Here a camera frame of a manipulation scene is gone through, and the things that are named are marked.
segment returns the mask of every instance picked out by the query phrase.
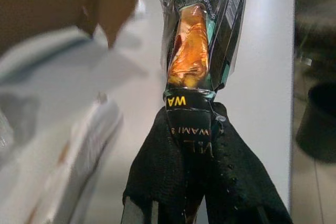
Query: white surface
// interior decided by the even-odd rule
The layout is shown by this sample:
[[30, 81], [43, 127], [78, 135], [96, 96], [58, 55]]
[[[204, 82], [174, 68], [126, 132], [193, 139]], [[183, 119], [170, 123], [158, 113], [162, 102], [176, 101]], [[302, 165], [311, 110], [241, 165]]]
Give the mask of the white surface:
[[[98, 91], [113, 95], [124, 122], [98, 178], [85, 223], [120, 221], [129, 167], [163, 106], [162, 11], [158, 0], [144, 2], [147, 15], [130, 21], [109, 52], [86, 41], [1, 85], [0, 102], [5, 92], [18, 101], [12, 105], [17, 127], [25, 122], [35, 129], [24, 134], [18, 158], [0, 172], [1, 223], [21, 224], [27, 218], [70, 122]], [[216, 99], [227, 106], [231, 122], [264, 163], [287, 206], [292, 39], [293, 0], [247, 0], [235, 72]], [[23, 101], [34, 104], [33, 111], [18, 110], [25, 108]], [[29, 173], [34, 179], [27, 180]], [[202, 209], [199, 223], [204, 219]]]

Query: candy bar wrapper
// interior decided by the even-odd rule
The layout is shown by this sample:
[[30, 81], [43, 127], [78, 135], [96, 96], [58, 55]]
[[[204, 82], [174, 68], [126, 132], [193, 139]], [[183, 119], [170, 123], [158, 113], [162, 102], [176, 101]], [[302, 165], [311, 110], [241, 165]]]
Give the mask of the candy bar wrapper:
[[212, 154], [219, 115], [211, 104], [234, 69], [246, 0], [160, 1], [171, 133], [192, 152]]

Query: black object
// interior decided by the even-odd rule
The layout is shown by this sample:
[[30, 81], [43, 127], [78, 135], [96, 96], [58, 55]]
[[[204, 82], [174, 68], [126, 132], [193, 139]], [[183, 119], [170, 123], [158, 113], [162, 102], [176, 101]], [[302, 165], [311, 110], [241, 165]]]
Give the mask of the black object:
[[[165, 108], [158, 112], [131, 166], [122, 224], [193, 223], [204, 196], [209, 224], [292, 223], [264, 166], [229, 122], [225, 107], [212, 107], [221, 116], [212, 155], [188, 151], [173, 137]], [[132, 207], [141, 210], [140, 219]]]
[[296, 140], [310, 156], [336, 162], [336, 83], [323, 83], [309, 90], [308, 104]]

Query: cardboard box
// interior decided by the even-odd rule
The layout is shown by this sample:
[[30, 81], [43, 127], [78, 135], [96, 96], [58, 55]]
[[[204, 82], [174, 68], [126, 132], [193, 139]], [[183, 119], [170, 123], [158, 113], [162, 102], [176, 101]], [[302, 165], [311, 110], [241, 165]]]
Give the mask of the cardboard box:
[[34, 35], [77, 25], [92, 36], [99, 24], [109, 46], [137, 0], [0, 0], [0, 55]]

